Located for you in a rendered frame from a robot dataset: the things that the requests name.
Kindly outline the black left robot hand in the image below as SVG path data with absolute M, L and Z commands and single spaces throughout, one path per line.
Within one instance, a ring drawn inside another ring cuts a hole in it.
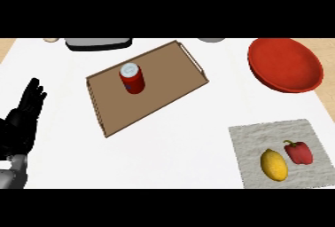
M 33 78 L 24 90 L 18 107 L 0 118 L 0 160 L 18 154 L 27 155 L 33 149 L 43 101 L 48 93 L 40 80 Z

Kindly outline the grey placemat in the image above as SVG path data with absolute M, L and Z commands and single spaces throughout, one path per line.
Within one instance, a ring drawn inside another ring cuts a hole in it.
M 302 189 L 335 186 L 335 167 L 309 120 L 276 121 L 229 128 L 244 186 L 248 189 Z M 313 163 L 294 164 L 285 152 L 285 140 L 304 142 L 313 154 Z M 260 156 L 276 151 L 288 165 L 288 177 L 273 181 L 263 173 Z

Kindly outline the yellow lemon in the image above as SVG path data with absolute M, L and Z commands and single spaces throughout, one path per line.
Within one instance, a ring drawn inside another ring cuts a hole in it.
M 265 175 L 278 182 L 282 182 L 288 177 L 288 166 L 282 155 L 268 149 L 260 156 L 260 167 Z

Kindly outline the red bowl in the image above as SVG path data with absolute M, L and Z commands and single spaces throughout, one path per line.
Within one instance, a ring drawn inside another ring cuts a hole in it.
M 313 51 L 291 38 L 259 38 L 248 47 L 250 70 L 260 82 L 284 93 L 312 91 L 324 80 Z

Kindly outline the red can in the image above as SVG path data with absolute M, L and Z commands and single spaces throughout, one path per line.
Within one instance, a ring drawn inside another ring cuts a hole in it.
M 142 68 L 135 63 L 121 66 L 120 77 L 127 91 L 139 94 L 145 90 L 145 78 Z

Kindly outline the brown wooden tray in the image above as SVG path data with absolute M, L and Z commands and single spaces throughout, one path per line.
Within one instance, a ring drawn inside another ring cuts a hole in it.
M 145 90 L 132 94 L 123 85 L 121 66 L 133 62 L 145 77 Z M 209 83 L 185 45 L 173 41 L 88 77 L 88 90 L 104 136 L 142 120 L 151 113 Z

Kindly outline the black and grey appliance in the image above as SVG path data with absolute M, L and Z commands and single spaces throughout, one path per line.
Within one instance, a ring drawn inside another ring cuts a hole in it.
M 71 51 L 110 51 L 133 45 L 132 38 L 65 38 Z

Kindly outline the red bell pepper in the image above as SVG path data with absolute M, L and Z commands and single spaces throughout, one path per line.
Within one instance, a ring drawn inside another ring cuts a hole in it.
M 293 142 L 291 140 L 284 140 L 285 142 L 285 152 L 291 158 L 294 164 L 312 164 L 313 163 L 313 153 L 304 142 Z

